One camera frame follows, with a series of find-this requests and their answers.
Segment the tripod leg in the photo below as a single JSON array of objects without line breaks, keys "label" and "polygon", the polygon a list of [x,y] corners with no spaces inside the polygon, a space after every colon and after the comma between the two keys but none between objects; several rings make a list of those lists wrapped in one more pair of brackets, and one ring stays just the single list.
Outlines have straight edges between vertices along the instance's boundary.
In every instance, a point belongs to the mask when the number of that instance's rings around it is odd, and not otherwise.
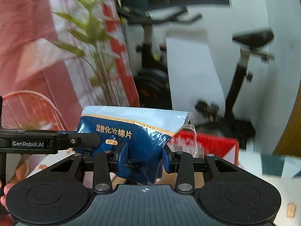
[{"label": "tripod leg", "polygon": [[[6,153],[0,153],[0,180],[2,187],[0,188],[0,197],[4,195],[4,186],[6,185]],[[0,215],[8,215],[8,211],[0,204]]]}]

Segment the metal screw head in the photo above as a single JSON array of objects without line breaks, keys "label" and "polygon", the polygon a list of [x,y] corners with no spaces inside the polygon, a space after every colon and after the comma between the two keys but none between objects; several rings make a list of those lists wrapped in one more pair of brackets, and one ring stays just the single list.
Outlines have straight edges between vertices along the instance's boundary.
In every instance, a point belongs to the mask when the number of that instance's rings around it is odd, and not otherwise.
[{"label": "metal screw head", "polygon": [[99,183],[95,185],[95,189],[98,191],[106,191],[110,188],[110,186],[106,183]]},{"label": "metal screw head", "polygon": [[192,185],[189,183],[181,183],[178,185],[178,189],[181,191],[190,191],[192,190]]}]

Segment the blue plastic package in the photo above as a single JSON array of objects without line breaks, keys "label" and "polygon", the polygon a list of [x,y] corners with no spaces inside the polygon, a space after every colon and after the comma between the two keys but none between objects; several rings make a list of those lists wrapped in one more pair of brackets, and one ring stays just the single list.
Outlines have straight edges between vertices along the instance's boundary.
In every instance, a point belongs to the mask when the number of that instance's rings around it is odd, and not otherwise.
[{"label": "blue plastic package", "polygon": [[94,156],[104,150],[114,151],[118,142],[128,143],[128,156],[117,176],[141,184],[154,184],[162,177],[162,150],[165,144],[190,120],[182,111],[87,106],[77,132],[98,133],[96,148],[76,148],[77,153]]}]

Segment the bike seat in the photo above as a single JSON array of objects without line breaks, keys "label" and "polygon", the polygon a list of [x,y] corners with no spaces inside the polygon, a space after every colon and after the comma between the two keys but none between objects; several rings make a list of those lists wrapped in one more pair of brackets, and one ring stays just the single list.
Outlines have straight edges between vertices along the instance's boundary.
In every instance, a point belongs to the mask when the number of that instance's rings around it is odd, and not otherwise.
[{"label": "bike seat", "polygon": [[263,47],[273,39],[274,33],[271,29],[235,34],[232,37],[233,41],[246,45],[250,48]]}]

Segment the yellow part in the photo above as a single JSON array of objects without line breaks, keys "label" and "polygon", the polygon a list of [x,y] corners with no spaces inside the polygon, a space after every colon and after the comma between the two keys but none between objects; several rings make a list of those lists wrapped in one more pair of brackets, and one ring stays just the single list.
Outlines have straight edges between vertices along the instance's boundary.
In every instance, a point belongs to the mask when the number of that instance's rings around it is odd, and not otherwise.
[{"label": "yellow part", "polygon": [[294,218],[296,215],[296,210],[297,210],[297,206],[294,202],[288,203],[286,217]]},{"label": "yellow part", "polygon": [[158,61],[158,56],[156,54],[153,54],[154,60]]}]

